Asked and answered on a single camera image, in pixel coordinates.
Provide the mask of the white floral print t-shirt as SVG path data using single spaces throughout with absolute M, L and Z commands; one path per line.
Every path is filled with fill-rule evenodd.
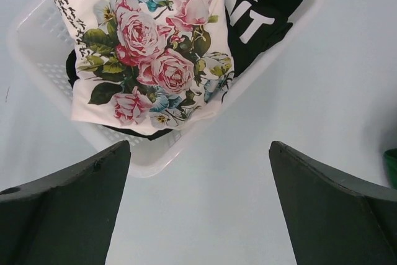
M 71 118 L 143 135 L 216 116 L 234 63 L 225 0 L 54 0 L 73 39 Z

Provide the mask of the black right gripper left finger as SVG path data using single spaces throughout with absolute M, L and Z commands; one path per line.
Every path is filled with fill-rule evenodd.
M 130 158 L 120 141 L 1 191 L 1 264 L 105 264 Z

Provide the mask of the white plastic laundry basket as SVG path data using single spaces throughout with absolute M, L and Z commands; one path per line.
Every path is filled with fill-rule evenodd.
M 169 133 L 155 141 L 115 132 L 101 125 L 74 122 L 80 134 L 102 151 L 122 140 L 129 141 L 132 151 L 129 174 L 151 177 L 201 136 L 212 123 L 226 114 L 227 108 L 285 51 L 292 40 L 312 21 L 324 0 L 304 0 L 290 16 L 292 29 L 285 38 L 256 58 L 255 62 L 234 80 L 218 116 L 197 122 L 180 132 Z M 53 0 L 32 0 L 17 16 L 8 33 L 11 57 L 26 71 L 30 80 L 66 116 L 71 114 L 72 89 L 67 81 L 65 60 L 72 49 L 72 39 L 61 28 L 61 14 Z

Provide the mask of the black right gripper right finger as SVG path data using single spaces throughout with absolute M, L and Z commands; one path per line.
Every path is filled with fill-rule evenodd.
M 269 159 L 297 264 L 396 264 L 396 190 L 281 141 Z

